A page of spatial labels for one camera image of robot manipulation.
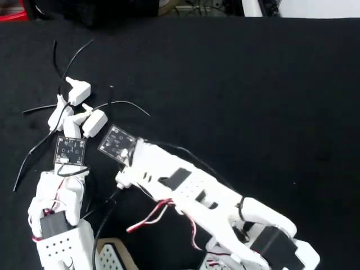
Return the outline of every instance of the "red object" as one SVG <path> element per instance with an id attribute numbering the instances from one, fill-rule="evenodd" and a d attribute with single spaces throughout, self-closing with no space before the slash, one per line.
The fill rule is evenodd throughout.
<path id="1" fill-rule="evenodd" d="M 22 7 L 25 9 L 23 0 L 20 0 L 20 3 L 22 5 Z M 4 16 L 0 16 L 0 22 L 2 21 L 28 21 L 29 17 L 28 14 L 26 14 L 26 11 L 21 11 L 19 13 L 16 14 L 10 14 L 10 15 L 4 15 Z"/>

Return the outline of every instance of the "perforated bracket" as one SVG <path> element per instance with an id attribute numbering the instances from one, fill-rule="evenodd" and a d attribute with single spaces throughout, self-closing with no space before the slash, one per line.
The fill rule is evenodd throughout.
<path id="1" fill-rule="evenodd" d="M 91 225 L 82 219 L 77 228 L 37 242 L 37 249 L 44 269 L 72 258 L 75 269 L 92 270 L 93 243 Z"/>
<path id="2" fill-rule="evenodd" d="M 124 270 L 121 259 L 112 244 L 106 244 L 99 255 L 102 270 Z"/>

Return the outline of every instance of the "circuit board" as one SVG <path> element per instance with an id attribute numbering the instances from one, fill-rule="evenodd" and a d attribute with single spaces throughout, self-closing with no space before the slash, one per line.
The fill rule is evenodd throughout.
<path id="1" fill-rule="evenodd" d="M 128 159 L 135 148 L 136 138 L 112 125 L 98 149 L 117 162 L 128 165 Z"/>
<path id="2" fill-rule="evenodd" d="M 82 166 L 84 164 L 86 139 L 58 136 L 54 163 Z"/>

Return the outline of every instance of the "black fabric surface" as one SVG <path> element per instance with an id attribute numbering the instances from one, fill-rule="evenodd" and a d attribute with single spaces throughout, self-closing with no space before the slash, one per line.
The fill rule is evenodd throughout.
<path id="1" fill-rule="evenodd" d="M 27 208 L 41 171 L 51 170 L 55 139 L 32 157 L 19 191 L 17 170 L 48 132 L 59 79 L 51 66 L 95 38 L 70 76 L 93 85 L 90 105 L 114 98 L 109 121 L 135 136 L 184 146 L 245 196 L 289 217 L 299 239 L 320 254 L 318 269 L 354 269 L 359 244 L 360 20 L 147 19 L 90 31 L 67 22 L 0 24 L 0 253 L 2 269 L 40 269 Z M 85 160 L 100 196 L 115 188 L 118 165 L 97 151 L 107 128 L 87 143 Z M 202 253 L 174 210 L 126 234 L 154 207 L 139 190 L 118 197 L 102 237 L 120 237 L 140 269 L 196 268 Z M 96 230 L 104 210 L 89 218 Z M 208 235 L 200 230 L 197 241 Z"/>

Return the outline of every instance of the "white wall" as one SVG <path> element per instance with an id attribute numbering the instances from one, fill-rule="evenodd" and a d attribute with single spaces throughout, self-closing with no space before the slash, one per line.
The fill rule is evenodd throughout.
<path id="1" fill-rule="evenodd" d="M 282 0 L 280 14 L 298 18 L 360 17 L 360 0 Z"/>

